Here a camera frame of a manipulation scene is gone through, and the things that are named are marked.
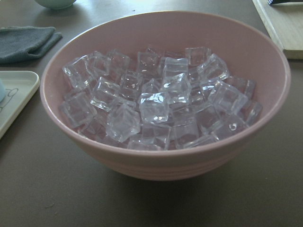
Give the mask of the pile of clear ice cubes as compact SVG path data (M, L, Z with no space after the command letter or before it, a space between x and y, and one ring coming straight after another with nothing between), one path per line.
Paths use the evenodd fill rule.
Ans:
M60 110L78 134L136 150L173 150L231 137L253 125L256 82L234 77L211 49L148 46L136 58L92 52L62 68L70 86Z

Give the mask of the pink bowl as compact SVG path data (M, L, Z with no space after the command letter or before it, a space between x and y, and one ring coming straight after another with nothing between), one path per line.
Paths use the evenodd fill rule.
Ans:
M225 140L187 149L137 151L87 139L70 128L59 111L69 89L62 66L93 51L117 48L131 57L148 44L169 51L207 46L238 77L253 79L254 99L262 104L258 121ZM268 125L284 104L291 72L283 52L257 29L213 14L162 11L124 17L93 27L65 44L47 64L40 85L43 106L52 121L87 154L119 173L144 180L187 179L227 163Z

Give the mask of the cream rectangular serving tray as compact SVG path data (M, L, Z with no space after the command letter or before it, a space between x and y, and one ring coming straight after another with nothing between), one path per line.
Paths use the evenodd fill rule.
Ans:
M5 97L0 103L0 135L3 136L38 90L40 79L32 71L1 71L0 79L5 87Z

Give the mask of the green ceramic bowl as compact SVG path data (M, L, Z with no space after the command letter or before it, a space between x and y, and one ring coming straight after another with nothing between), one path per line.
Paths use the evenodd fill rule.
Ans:
M35 2L48 9L65 9L72 6L76 0L35 0Z

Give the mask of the grey folded cloth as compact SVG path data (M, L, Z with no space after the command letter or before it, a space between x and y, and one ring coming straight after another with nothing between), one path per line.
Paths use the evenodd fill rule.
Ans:
M10 26L0 29L1 64L43 57L60 39L54 27Z

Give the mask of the wooden cutting board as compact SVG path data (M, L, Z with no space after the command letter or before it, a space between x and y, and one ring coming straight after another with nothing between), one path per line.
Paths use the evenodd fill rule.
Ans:
M269 5L254 0L254 6L273 42L291 60L303 59L303 3Z

